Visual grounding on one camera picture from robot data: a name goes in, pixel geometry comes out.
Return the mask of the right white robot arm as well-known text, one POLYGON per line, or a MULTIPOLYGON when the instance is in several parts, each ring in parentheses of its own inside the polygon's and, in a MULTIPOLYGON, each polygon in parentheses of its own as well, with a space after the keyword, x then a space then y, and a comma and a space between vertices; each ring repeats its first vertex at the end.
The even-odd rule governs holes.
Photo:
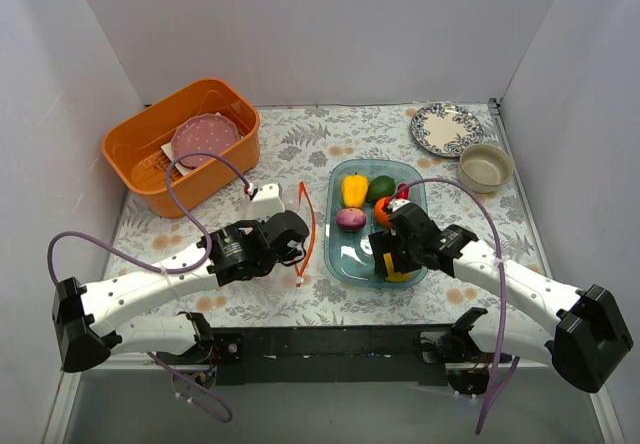
POLYGON ((577 389, 596 393, 631 351, 633 339, 608 290, 579 289, 501 261, 473 232, 458 225, 439 229, 407 200, 393 202, 389 221, 390 228, 369 237, 379 277, 441 271, 504 297, 534 322, 507 329, 504 321, 490 323, 487 309, 473 307, 428 344, 432 356, 444 362, 471 362, 484 353, 521 357, 550 365, 577 389))

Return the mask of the clear zip top bag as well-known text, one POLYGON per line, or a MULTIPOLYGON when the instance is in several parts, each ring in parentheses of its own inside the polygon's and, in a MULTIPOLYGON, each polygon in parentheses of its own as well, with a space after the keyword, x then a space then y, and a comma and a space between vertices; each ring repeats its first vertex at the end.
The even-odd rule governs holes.
MULTIPOLYGON (((255 220, 266 239, 269 256, 276 260, 268 278, 279 287, 299 288, 304 283, 316 243, 317 224, 312 200, 303 181, 285 186, 279 182, 269 183, 281 186, 286 210, 267 221, 255 220)), ((251 194, 245 206, 245 216, 248 218, 249 202, 256 190, 263 185, 265 184, 249 188, 251 194)))

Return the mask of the yellow lemon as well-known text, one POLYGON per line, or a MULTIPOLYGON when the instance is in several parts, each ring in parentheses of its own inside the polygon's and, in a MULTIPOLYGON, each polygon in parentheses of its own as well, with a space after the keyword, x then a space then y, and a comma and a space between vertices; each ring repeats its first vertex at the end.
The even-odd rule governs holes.
POLYGON ((383 255, 383 264, 385 276, 384 279, 391 283, 400 283, 406 282, 412 276, 411 273, 402 273, 395 269, 392 255, 390 253, 385 253, 383 255))

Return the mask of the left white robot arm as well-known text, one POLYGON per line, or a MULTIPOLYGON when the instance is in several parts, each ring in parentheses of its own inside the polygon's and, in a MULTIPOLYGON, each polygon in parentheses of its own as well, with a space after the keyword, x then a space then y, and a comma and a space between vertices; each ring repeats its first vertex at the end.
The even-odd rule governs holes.
POLYGON ((150 310, 214 286, 267 276, 306 257, 310 231, 295 212, 266 221, 241 220, 204 235, 154 265, 87 284, 54 281, 52 320, 63 371, 82 372, 116 354, 164 352, 193 364, 214 346, 205 320, 191 312, 168 319, 150 310))

